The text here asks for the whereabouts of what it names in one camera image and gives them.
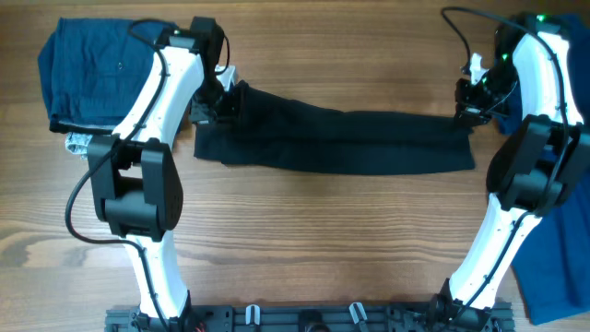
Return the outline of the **black polo shirt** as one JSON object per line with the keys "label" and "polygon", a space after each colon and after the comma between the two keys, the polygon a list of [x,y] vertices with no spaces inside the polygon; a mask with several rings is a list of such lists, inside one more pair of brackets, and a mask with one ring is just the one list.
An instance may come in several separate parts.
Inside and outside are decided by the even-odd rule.
{"label": "black polo shirt", "polygon": [[472,170],[470,131],[448,117],[341,112],[289,100],[240,82],[228,120],[201,124],[195,157],[224,165],[298,172],[407,175]]}

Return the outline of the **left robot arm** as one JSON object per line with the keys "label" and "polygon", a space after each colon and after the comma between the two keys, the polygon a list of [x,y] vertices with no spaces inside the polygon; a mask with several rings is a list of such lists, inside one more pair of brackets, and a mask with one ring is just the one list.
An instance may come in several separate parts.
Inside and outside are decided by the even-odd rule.
{"label": "left robot arm", "polygon": [[189,29],[166,27],[148,44],[153,66],[131,111],[107,136],[88,146],[88,174],[99,220],[112,243],[125,247],[140,303],[107,313],[108,331],[203,331],[181,277],[173,230],[183,188],[172,146],[184,118],[195,124],[230,123],[235,69],[219,66],[229,40],[213,18],[195,17]]}

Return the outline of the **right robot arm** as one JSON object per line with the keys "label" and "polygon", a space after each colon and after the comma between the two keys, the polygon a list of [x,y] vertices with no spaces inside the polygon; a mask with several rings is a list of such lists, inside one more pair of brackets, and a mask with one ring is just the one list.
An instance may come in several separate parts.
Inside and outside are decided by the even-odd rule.
{"label": "right robot arm", "polygon": [[427,331],[507,329],[509,306],[496,294],[529,233],[561,206],[589,166],[589,130],[572,96],[568,70],[571,33],[562,20],[523,12],[498,22],[490,69],[468,51],[455,88],[455,116],[465,126],[507,118],[506,103],[521,95],[522,123],[490,162],[488,207],[460,267],[423,315]]}

